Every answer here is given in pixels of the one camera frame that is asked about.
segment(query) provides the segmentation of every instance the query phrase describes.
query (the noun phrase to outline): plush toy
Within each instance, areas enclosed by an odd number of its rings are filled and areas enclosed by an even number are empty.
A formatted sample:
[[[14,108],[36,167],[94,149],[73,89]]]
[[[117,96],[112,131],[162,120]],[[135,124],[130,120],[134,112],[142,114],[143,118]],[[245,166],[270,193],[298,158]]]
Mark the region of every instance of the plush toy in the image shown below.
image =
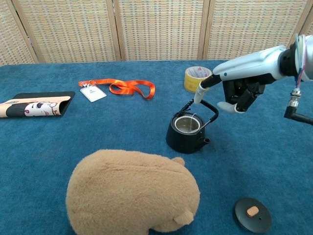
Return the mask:
[[[99,150],[76,166],[67,213],[78,235],[148,235],[190,224],[200,201],[182,158]]]

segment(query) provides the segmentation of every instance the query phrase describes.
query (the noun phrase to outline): roll of tape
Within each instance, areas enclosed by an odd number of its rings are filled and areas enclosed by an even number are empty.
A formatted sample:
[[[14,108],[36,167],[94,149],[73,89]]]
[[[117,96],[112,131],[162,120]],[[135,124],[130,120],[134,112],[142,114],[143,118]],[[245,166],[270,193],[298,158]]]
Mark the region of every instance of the roll of tape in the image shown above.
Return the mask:
[[[196,92],[198,85],[212,75],[212,71],[201,66],[189,67],[185,70],[184,87],[190,92]]]

